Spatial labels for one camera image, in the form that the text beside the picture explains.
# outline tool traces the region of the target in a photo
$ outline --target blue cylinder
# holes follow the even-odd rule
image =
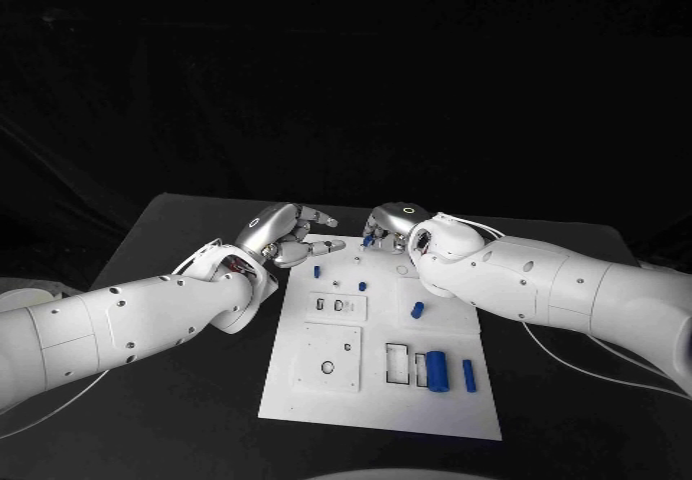
[[[448,359],[445,352],[426,354],[426,369],[429,371],[429,390],[432,392],[449,392],[450,380],[448,378]]]
[[[472,361],[465,360],[463,363],[465,363],[466,391],[474,393],[476,391],[476,379],[474,378]]]
[[[412,311],[412,316],[414,318],[422,318],[424,308],[426,308],[426,304],[423,302],[416,302],[414,310]]]

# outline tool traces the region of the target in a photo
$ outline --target hole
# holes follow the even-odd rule
[[[322,373],[331,374],[335,371],[335,364],[332,362],[325,362],[322,364]]]

